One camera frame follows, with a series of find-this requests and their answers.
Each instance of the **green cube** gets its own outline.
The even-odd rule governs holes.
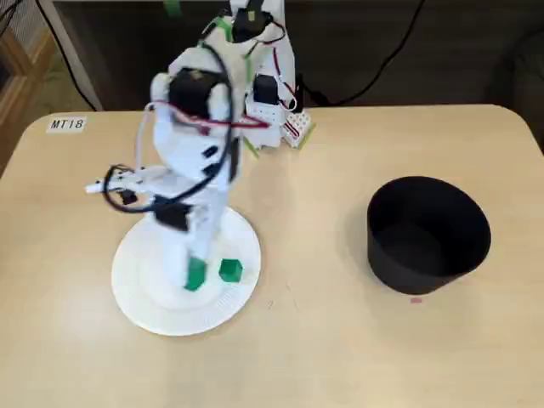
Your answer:
[[[238,259],[223,259],[221,268],[219,268],[219,276],[227,283],[238,283],[241,281],[241,271],[243,269]]]

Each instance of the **power cord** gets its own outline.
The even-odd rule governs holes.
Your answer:
[[[68,73],[70,74],[71,81],[74,84],[74,87],[76,88],[76,91],[80,94],[82,99],[85,101],[87,105],[93,110],[97,111],[96,106],[94,106],[91,101],[88,99],[88,97],[83,93],[82,89],[79,88],[79,84],[77,83],[76,76],[74,75],[74,71],[71,69],[70,61],[68,61],[68,57],[66,56],[65,50],[62,48],[62,45],[60,44],[59,37],[57,36],[57,33],[54,31],[53,25],[51,24],[51,21],[49,21],[48,16],[45,14],[45,11],[43,11],[43,7],[40,4],[40,0],[35,0],[35,3],[37,5],[38,10],[40,10],[40,14],[42,15],[43,19],[45,20],[46,24],[49,27],[49,30],[51,31],[51,34],[53,35],[53,38],[55,42],[57,43],[57,47],[59,48],[60,53],[62,54],[62,59],[64,60],[66,64],[66,68],[68,68]]]
[[[2,37],[4,33],[8,30],[9,24],[11,24],[11,20],[14,18],[17,8],[22,2],[23,0],[15,0],[2,12],[2,15],[0,15],[0,21],[3,21],[4,19],[6,19],[6,16],[9,14],[9,17],[7,17],[6,25],[0,31],[0,37]]]
[[[391,63],[394,61],[394,59],[397,57],[397,55],[400,54],[400,52],[405,47],[406,43],[408,43],[408,40],[410,39],[411,33],[414,31],[414,28],[417,23],[417,19],[419,17],[419,14],[422,12],[423,6],[425,5],[425,2],[427,0],[420,0],[419,4],[416,7],[416,11],[414,12],[410,24],[408,25],[408,30],[406,30],[405,35],[402,37],[402,40],[400,41],[399,45],[394,49],[394,51],[382,62],[379,69],[377,70],[376,75],[371,79],[368,84],[362,88],[359,92],[339,100],[338,102],[331,102],[326,95],[324,95],[320,91],[314,91],[310,89],[303,81],[301,83],[301,86],[303,89],[308,93],[309,97],[318,105],[318,106],[341,106],[346,105],[349,102],[353,102],[354,100],[360,98],[364,94],[366,94],[368,91],[371,90],[371,88],[378,82],[380,77],[382,76],[385,69],[391,65]]]
[[[204,49],[207,49],[212,54],[213,58],[216,60],[216,62],[220,66],[221,72],[222,72],[222,74],[224,76],[224,84],[227,87],[227,90],[229,92],[229,116],[228,116],[228,119],[227,119],[229,127],[227,129],[226,140],[225,140],[223,152],[221,153],[221,157],[219,158],[219,161],[213,167],[213,171],[212,171],[212,173],[210,175],[208,175],[202,181],[195,184],[194,186],[192,186],[190,189],[184,191],[183,193],[181,193],[179,195],[176,195],[173,198],[169,198],[167,200],[164,200],[164,201],[160,201],[160,202],[155,201],[154,203],[150,204],[149,206],[135,207],[135,208],[126,207],[126,206],[123,206],[123,205],[119,204],[113,198],[111,198],[111,192],[110,192],[110,182],[111,182],[111,179],[113,178],[113,176],[115,174],[115,171],[122,171],[122,172],[129,171],[129,172],[133,173],[133,169],[131,169],[130,167],[127,167],[127,166],[123,166],[123,165],[111,166],[110,170],[108,170],[108,173],[104,177],[104,185],[102,187],[102,195],[104,196],[106,202],[108,204],[110,204],[110,206],[115,208],[117,211],[120,211],[122,213],[130,213],[130,214],[141,214],[141,213],[151,213],[151,212],[163,210],[163,209],[165,209],[167,207],[170,207],[170,206],[178,203],[179,201],[183,201],[183,200],[195,195],[196,193],[204,190],[206,188],[206,186],[208,184],[210,184],[212,182],[212,180],[214,180],[219,175],[219,172],[221,171],[221,168],[225,164],[225,162],[227,160],[227,157],[229,156],[229,153],[230,153],[230,146],[232,145],[232,140],[234,138],[234,136],[233,136],[233,129],[235,127],[235,124],[234,124],[234,120],[235,120],[234,90],[233,90],[233,87],[232,87],[232,82],[230,81],[230,78],[229,78],[229,71],[227,70],[227,67],[226,67],[225,63],[223,62],[223,60],[221,59],[221,56],[219,55],[219,53],[213,47],[206,44],[205,42],[203,42],[201,44],[201,46]]]

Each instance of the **red cable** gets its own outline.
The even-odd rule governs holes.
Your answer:
[[[185,122],[203,122],[203,123],[206,123],[208,125],[217,125],[217,126],[230,126],[230,124],[231,124],[229,122],[215,121],[213,119],[204,119],[204,118],[201,118],[201,117],[198,117],[198,116],[189,116],[185,112],[178,109],[178,107],[168,103],[166,100],[154,100],[153,103],[157,104],[157,105],[168,106],[171,110],[176,112],[178,115],[181,115],[185,119],[188,119]],[[240,129],[268,129],[270,127],[269,123],[267,123],[265,121],[261,121],[260,119],[257,119],[256,117],[252,117],[252,116],[248,116],[248,115],[244,115],[244,117],[246,117],[247,119],[249,119],[251,121],[254,121],[256,123],[251,124],[251,123],[239,123],[239,122],[236,122],[236,123],[232,123],[232,127],[233,128],[240,128]]]

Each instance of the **table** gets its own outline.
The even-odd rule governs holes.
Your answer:
[[[256,292],[184,338],[117,309],[111,260],[139,217],[83,191],[132,163],[141,114],[32,124],[0,182],[2,406],[541,407],[544,160],[527,126],[488,105],[311,113],[303,151],[246,151],[232,191],[263,245]],[[466,191],[493,234],[479,269],[420,303],[366,263],[371,195],[418,174]]]

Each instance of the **dark background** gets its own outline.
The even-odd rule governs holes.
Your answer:
[[[286,0],[297,70],[333,100],[352,94],[398,44],[417,3]],[[161,2],[56,6],[104,108],[138,110],[151,78],[228,2],[182,2],[181,18]],[[508,86],[502,62],[542,27],[542,0],[428,0],[401,55],[355,105],[495,103]]]

